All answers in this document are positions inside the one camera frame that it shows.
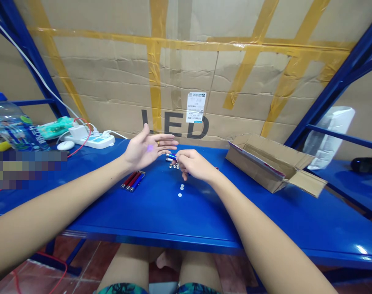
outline blue laser pointer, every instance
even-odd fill
[[[130,188],[130,192],[134,192],[134,190],[137,188],[137,186],[141,183],[142,179],[145,177],[145,172],[142,172],[140,176],[137,178],[137,180],[134,182],[133,186]]]
[[[172,160],[177,160],[177,157],[175,155],[172,155],[172,154],[166,154],[166,156],[168,158],[171,158]]]

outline plastic bottle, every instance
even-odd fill
[[[0,135],[16,151],[49,151],[32,120],[0,93]]]

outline open cardboard box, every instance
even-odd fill
[[[318,198],[327,183],[303,171],[314,156],[256,134],[236,136],[229,144],[226,159],[271,193],[291,183]]]

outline yellow item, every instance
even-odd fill
[[[0,143],[0,152],[6,151],[11,147],[11,145],[8,142],[2,142]]]

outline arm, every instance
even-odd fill
[[[190,173],[219,195],[269,293],[337,293],[303,251],[197,151],[181,150],[177,160],[184,180]]]
[[[172,141],[173,135],[148,135],[146,124],[119,158],[0,216],[0,278],[63,231],[128,173],[145,168],[178,145]]]

